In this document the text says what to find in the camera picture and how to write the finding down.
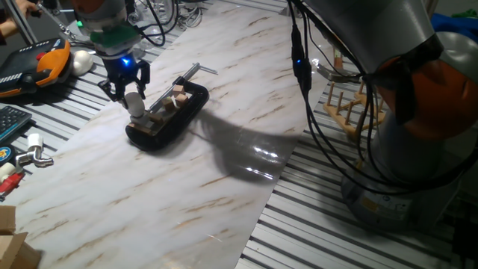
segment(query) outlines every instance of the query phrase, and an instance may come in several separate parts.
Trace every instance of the wooden peg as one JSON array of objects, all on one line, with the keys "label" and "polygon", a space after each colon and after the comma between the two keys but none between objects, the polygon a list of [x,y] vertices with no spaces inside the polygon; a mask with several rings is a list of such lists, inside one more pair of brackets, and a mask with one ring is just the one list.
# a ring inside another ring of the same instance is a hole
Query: wooden peg
[{"label": "wooden peg", "polygon": [[360,89],[358,89],[358,94],[361,94],[361,92],[364,90],[364,86],[365,86],[364,81],[361,81]]},{"label": "wooden peg", "polygon": [[344,92],[341,91],[341,95],[338,96],[338,105],[337,105],[337,113],[335,115],[339,115],[341,112],[341,106],[342,106],[342,97],[344,96]]},{"label": "wooden peg", "polygon": [[382,112],[382,108],[383,108],[383,98],[382,98],[382,101],[380,101],[379,112]]},{"label": "wooden peg", "polygon": [[345,125],[349,125],[350,114],[352,113],[353,102],[349,104],[349,110],[347,112],[347,116],[345,117]]},{"label": "wooden peg", "polygon": [[330,105],[330,101],[332,100],[332,92],[334,91],[334,86],[335,86],[335,82],[332,82],[330,84],[329,98],[327,99],[327,105]]}]

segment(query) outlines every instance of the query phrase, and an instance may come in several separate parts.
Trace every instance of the wooden block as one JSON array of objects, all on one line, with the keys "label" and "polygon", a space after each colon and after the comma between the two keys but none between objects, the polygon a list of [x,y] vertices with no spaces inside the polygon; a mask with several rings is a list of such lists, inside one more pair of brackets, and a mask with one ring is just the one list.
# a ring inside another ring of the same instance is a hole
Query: wooden block
[{"label": "wooden block", "polygon": [[174,97],[178,97],[179,94],[184,94],[184,86],[176,85],[173,88]]},{"label": "wooden block", "polygon": [[187,96],[185,96],[184,94],[180,94],[180,95],[178,95],[178,97],[176,97],[176,104],[180,108],[182,108],[187,104],[188,100],[189,100],[189,98]]},{"label": "wooden block", "polygon": [[132,128],[135,128],[136,130],[138,130],[138,131],[140,131],[140,132],[143,132],[143,133],[145,133],[145,134],[147,134],[147,135],[152,135],[151,129],[148,129],[148,128],[146,128],[146,127],[144,127],[144,126],[141,126],[141,125],[139,125],[139,124],[129,123],[128,126],[129,126],[129,127],[132,127]]},{"label": "wooden block", "polygon": [[166,109],[166,111],[168,112],[174,112],[174,110],[176,109],[176,106],[174,106],[174,102],[171,97],[162,99],[161,102],[163,103],[164,109]]},{"label": "wooden block", "polygon": [[12,235],[15,232],[15,206],[0,206],[0,234]]},{"label": "wooden block", "polygon": [[161,117],[161,115],[148,113],[148,117],[152,122],[156,124],[162,125],[164,123],[164,119],[163,117]]}]

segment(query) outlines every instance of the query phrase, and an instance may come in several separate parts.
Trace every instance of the black cable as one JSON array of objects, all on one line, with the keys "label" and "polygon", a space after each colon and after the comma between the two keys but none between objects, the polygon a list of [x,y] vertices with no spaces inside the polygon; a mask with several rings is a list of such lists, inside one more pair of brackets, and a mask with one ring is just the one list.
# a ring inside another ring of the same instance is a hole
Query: black cable
[{"label": "black cable", "polygon": [[295,14],[294,14],[294,9],[292,8],[292,1],[291,1],[291,0],[288,1],[288,5],[289,5],[289,11],[291,12],[292,25],[297,26],[297,24],[296,24],[296,16],[295,16]]},{"label": "black cable", "polygon": [[329,65],[333,68],[334,71],[336,71],[337,74],[345,77],[345,78],[355,78],[355,77],[360,77],[362,76],[362,74],[358,74],[358,75],[344,75],[342,73],[340,73],[335,67],[334,65],[330,62],[330,60],[327,58],[326,54],[323,52],[322,49],[320,49],[320,47],[315,43],[314,41],[314,38],[312,38],[312,31],[311,31],[311,22],[310,22],[310,19],[307,17],[307,20],[308,20],[308,32],[310,33],[310,38],[311,38],[311,42],[314,44],[314,46],[319,50],[320,53],[322,53],[322,55],[324,56],[324,58],[326,59],[327,63],[329,63]]},{"label": "black cable", "polygon": [[171,17],[166,21],[166,23],[164,23],[165,25],[167,25],[168,23],[170,23],[172,20],[173,20],[173,17],[174,17],[174,7],[175,7],[175,0],[171,0]]},{"label": "black cable", "polygon": [[171,28],[167,30],[165,34],[170,33],[176,27],[179,21],[179,0],[173,0],[173,1],[176,1],[176,18],[174,19],[173,26],[171,26]]},{"label": "black cable", "polygon": [[75,46],[83,46],[87,49],[95,49],[95,46],[92,44],[92,43],[85,43],[85,42],[81,42],[81,41],[72,41],[69,43],[72,47],[75,47]]},{"label": "black cable", "polygon": [[315,27],[320,31],[320,33],[324,36],[324,38],[329,41],[335,48],[337,48],[339,51],[341,51],[349,60],[351,60],[359,70],[361,74],[364,74],[364,70],[361,67],[361,64],[357,61],[355,56],[349,51],[349,49],[342,43],[341,40],[338,39],[338,37],[330,31],[327,26],[323,24],[323,22],[320,21],[319,18],[315,16],[313,12],[311,12],[304,4],[301,2],[301,0],[291,0],[294,2],[296,7],[299,10],[303,10],[305,13],[307,13],[307,16],[309,19],[312,20],[314,23]]},{"label": "black cable", "polygon": [[[311,23],[310,23],[310,19],[307,17],[307,20],[308,20],[308,32],[310,33],[310,39],[311,39],[311,42],[314,44],[315,48],[317,48],[317,50],[322,53],[322,55],[324,56],[324,58],[327,60],[327,63],[329,63],[329,65],[334,69],[334,71],[336,71],[337,74],[339,75],[342,75],[343,77],[353,77],[353,76],[348,76],[348,75],[343,75],[341,74],[339,71],[336,70],[336,68],[334,67],[334,65],[330,62],[330,60],[327,58],[327,55],[323,52],[322,49],[320,49],[320,47],[315,43],[313,37],[312,37],[312,31],[311,31]],[[365,106],[365,112],[364,112],[364,115],[367,115],[367,112],[368,112],[368,105]],[[360,123],[358,123],[358,136],[357,136],[357,143],[356,143],[356,147],[357,147],[357,152],[358,152],[358,156],[360,157],[361,160],[365,161],[365,158],[361,152],[361,147],[360,147],[360,141],[361,141],[361,128],[362,126],[364,125],[364,122],[365,122],[365,117],[361,120]]]},{"label": "black cable", "polygon": [[153,15],[153,17],[155,18],[156,20],[156,23],[158,24],[159,26],[159,29],[161,30],[161,36],[163,37],[162,40],[161,40],[161,44],[160,43],[156,43],[155,41],[153,41],[151,38],[149,38],[146,34],[144,34],[144,30],[141,30],[138,28],[140,34],[142,37],[144,37],[146,40],[148,40],[152,45],[154,46],[163,46],[165,43],[166,43],[166,33],[164,32],[164,29],[163,29],[163,25],[161,24],[161,22],[159,21],[159,18],[158,18],[158,15],[156,14],[155,12],[155,9],[153,8],[152,4],[151,4],[151,1],[150,0],[146,0],[146,3],[148,4],[148,7],[149,9],[151,10],[151,13]]},{"label": "black cable", "polygon": [[360,188],[366,190],[366,191],[369,191],[371,193],[374,193],[374,194],[381,194],[381,195],[406,195],[406,194],[413,194],[415,192],[418,192],[418,191],[402,191],[402,192],[386,192],[386,191],[377,191],[377,190],[374,190],[372,188],[369,188],[365,185],[363,185],[362,183],[358,182],[357,180],[355,180],[352,176],[349,176],[349,174],[347,174],[346,171],[343,171],[341,167],[338,166],[337,163],[335,163],[335,161],[330,157],[329,153],[327,153],[327,151],[323,148],[322,144],[320,144],[320,141],[317,139],[317,136],[314,132],[314,129],[312,127],[312,123],[315,124],[315,128],[319,131],[319,133],[321,133],[321,130],[320,128],[318,128],[317,126],[317,122],[315,120],[315,117],[314,117],[314,113],[312,112],[312,109],[311,109],[311,106],[309,105],[308,103],[308,97],[306,96],[306,94],[303,94],[303,97],[304,97],[304,101],[305,101],[305,106],[306,106],[306,109],[307,109],[307,122],[308,122],[308,128],[310,129],[311,131],[311,135],[312,137],[314,138],[314,141],[315,143],[319,146],[319,149],[322,151],[322,153],[326,156],[327,160],[335,167],[335,169],[337,169],[342,175],[344,175],[346,178],[348,178],[351,182],[353,182],[354,184],[358,185]]},{"label": "black cable", "polygon": [[[292,0],[289,0],[288,1],[288,4],[289,4],[289,8],[291,10],[291,16],[293,17],[293,29],[294,28],[297,28],[297,24],[295,23],[295,19],[294,19],[294,13],[293,13],[293,9],[292,9],[292,5],[291,5],[291,1]],[[320,127],[318,126],[318,123],[314,117],[314,114],[313,114],[313,111],[308,103],[308,91],[310,90],[310,87],[309,88],[305,88],[303,87],[303,81],[302,81],[302,76],[301,75],[297,75],[298,79],[299,79],[299,85],[301,86],[301,91],[302,91],[302,95],[304,97],[304,100],[305,100],[305,106],[307,108],[307,116],[308,116],[308,125],[309,125],[309,128],[311,129],[311,134],[312,134],[312,137],[314,138],[314,141],[315,143],[319,146],[319,148],[322,150],[323,154],[327,157],[327,159],[329,160],[329,162],[334,165],[342,174],[344,174],[344,176],[346,176],[349,180],[351,180],[352,182],[354,182],[355,184],[357,184],[359,187],[361,188],[364,188],[366,191],[370,191],[370,192],[373,192],[375,194],[386,194],[386,195],[405,195],[405,194],[413,194],[413,193],[416,193],[418,191],[427,191],[427,190],[431,190],[431,189],[435,189],[435,188],[439,188],[439,187],[443,187],[445,185],[448,185],[450,184],[451,182],[457,180],[465,171],[469,170],[473,165],[474,163],[476,162],[476,160],[478,159],[478,139],[476,141],[476,144],[475,144],[475,148],[474,148],[474,151],[472,154],[470,154],[470,156],[468,156],[468,158],[463,161],[460,165],[458,165],[457,167],[453,168],[451,171],[441,175],[441,176],[438,176],[434,179],[430,179],[430,180],[433,180],[433,182],[431,183],[430,181],[427,181],[427,182],[420,182],[418,184],[400,184],[398,182],[391,182],[391,181],[388,181],[388,182],[384,182],[380,179],[375,179],[373,178],[372,176],[369,176],[365,173],[363,173],[361,170],[357,169],[355,166],[351,165],[338,151],[336,148],[334,148],[333,145],[331,145],[331,143],[329,142],[329,140],[327,139],[327,137],[325,136],[325,134],[321,131]],[[370,100],[371,98],[373,98],[373,94],[371,90],[373,90],[373,88],[371,87],[371,83],[370,81],[368,81],[368,88],[370,90],[367,91],[367,103],[368,105],[370,105]],[[371,110],[371,113],[372,113],[372,117],[371,117],[371,121],[370,121],[370,129],[369,129],[369,135],[368,135],[368,138],[369,139],[369,142],[371,141],[371,129],[373,128],[373,118],[374,118],[374,115],[373,115],[373,107],[371,106],[370,107],[370,110]],[[377,190],[374,190],[374,189],[370,189],[370,188],[367,188],[366,186],[362,185],[361,183],[357,182],[355,179],[353,179],[352,177],[350,177],[347,173],[345,173],[329,156],[329,154],[326,152],[326,150],[322,147],[322,145],[320,144],[320,142],[318,141],[317,139],[317,136],[316,134],[314,133],[314,129],[312,128],[312,123],[314,124],[314,127],[316,128],[316,130],[318,130],[320,136],[323,138],[323,140],[326,142],[327,146],[329,146],[329,148],[332,150],[333,153],[335,153],[347,166],[351,167],[356,173],[360,173],[361,175],[363,175],[364,177],[368,178],[369,180],[371,181],[374,181],[376,183],[379,183],[381,185],[385,185],[385,186],[391,186],[391,187],[397,187],[397,188],[402,188],[402,189],[408,189],[408,191],[404,191],[404,192],[382,192],[382,191],[377,191]]]},{"label": "black cable", "polygon": [[382,173],[382,171],[376,166],[376,163],[375,163],[375,160],[373,159],[373,154],[372,154],[372,146],[371,146],[372,129],[373,129],[373,119],[375,118],[375,114],[373,111],[375,110],[375,105],[373,103],[373,85],[370,83],[370,81],[367,81],[367,104],[370,104],[370,121],[369,121],[368,136],[367,136],[368,159],[369,159],[369,162],[372,164],[372,167],[375,169],[375,171],[383,179],[387,179],[387,177]]},{"label": "black cable", "polygon": [[395,182],[389,182],[389,181],[385,182],[385,181],[382,181],[381,179],[376,179],[375,177],[367,175],[366,173],[362,172],[355,165],[348,162],[348,160],[345,159],[345,157],[342,154],[340,154],[336,148],[334,148],[334,146],[329,142],[329,139],[327,139],[327,137],[322,133],[322,131],[318,127],[318,124],[315,123],[315,127],[319,131],[319,135],[323,138],[323,140],[326,142],[327,146],[332,150],[332,152],[334,154],[336,154],[340,158],[341,161],[343,161],[348,167],[352,168],[356,173],[359,173],[362,176],[368,178],[369,180],[372,180],[372,181],[374,181],[376,183],[379,183],[379,184],[391,185],[391,186],[399,187],[399,188],[407,188],[407,186],[403,186],[403,183],[395,183]]},{"label": "black cable", "polygon": [[303,23],[304,23],[305,59],[308,59],[308,39],[307,39],[308,33],[307,33],[307,28],[309,29],[310,35],[312,35],[312,32],[310,31],[310,29],[311,29],[310,24],[307,23],[308,22],[308,17],[305,15],[303,10],[299,10],[299,11],[302,14],[302,20],[303,20]]}]

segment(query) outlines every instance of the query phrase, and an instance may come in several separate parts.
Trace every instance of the metal rod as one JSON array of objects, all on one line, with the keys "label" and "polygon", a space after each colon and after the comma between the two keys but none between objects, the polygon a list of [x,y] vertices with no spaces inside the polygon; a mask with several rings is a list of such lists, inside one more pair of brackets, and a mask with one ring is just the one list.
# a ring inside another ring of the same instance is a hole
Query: metal rod
[{"label": "metal rod", "polygon": [[[199,63],[194,64],[193,67],[191,67],[182,77],[185,80],[191,79],[193,77],[193,75],[196,74],[196,72],[199,70],[200,67],[201,67],[201,65]],[[173,93],[174,87],[175,87],[175,84],[171,85],[171,87],[169,89],[167,89],[166,93],[164,93],[161,97],[159,97],[159,99],[156,100],[156,102],[154,102],[149,107],[149,113],[158,112],[159,108],[161,108],[161,106],[162,106],[161,100],[168,97],[168,96],[171,96],[172,93]]]},{"label": "metal rod", "polygon": [[41,9],[48,17],[50,17],[50,19],[52,19],[52,21],[58,25],[59,29],[65,34],[67,35],[69,38],[71,38],[72,40],[75,40],[75,35],[72,34],[72,32],[68,29],[68,27],[66,27],[61,21],[60,19],[58,19],[55,15],[53,15],[46,7],[44,7],[42,4],[37,4],[37,7],[39,9]]},{"label": "metal rod", "polygon": [[341,95],[338,96],[338,105],[337,105],[337,113],[336,113],[336,115],[339,115],[340,112],[341,112],[342,97],[344,97],[344,92],[343,92],[343,91],[341,91]]},{"label": "metal rod", "polygon": [[200,68],[201,68],[202,71],[206,71],[206,72],[209,72],[209,73],[215,74],[215,75],[218,74],[216,70],[212,70],[211,68],[207,68],[207,67],[204,67],[204,66],[201,66]]},{"label": "metal rod", "polygon": [[20,35],[27,44],[27,46],[32,46],[38,42],[37,37],[30,28],[30,25],[27,22],[27,19],[23,16],[22,11],[19,9],[18,5],[14,0],[1,0],[3,3],[4,9],[10,14],[11,18],[16,24],[16,27],[19,30]]}]

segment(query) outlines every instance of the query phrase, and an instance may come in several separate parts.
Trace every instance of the keyboard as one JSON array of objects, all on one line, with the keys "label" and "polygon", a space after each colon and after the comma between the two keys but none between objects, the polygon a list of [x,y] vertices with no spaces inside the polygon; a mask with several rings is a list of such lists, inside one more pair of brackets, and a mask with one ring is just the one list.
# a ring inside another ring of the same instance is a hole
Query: keyboard
[{"label": "keyboard", "polygon": [[5,142],[31,119],[31,114],[9,105],[0,110],[0,143]]}]

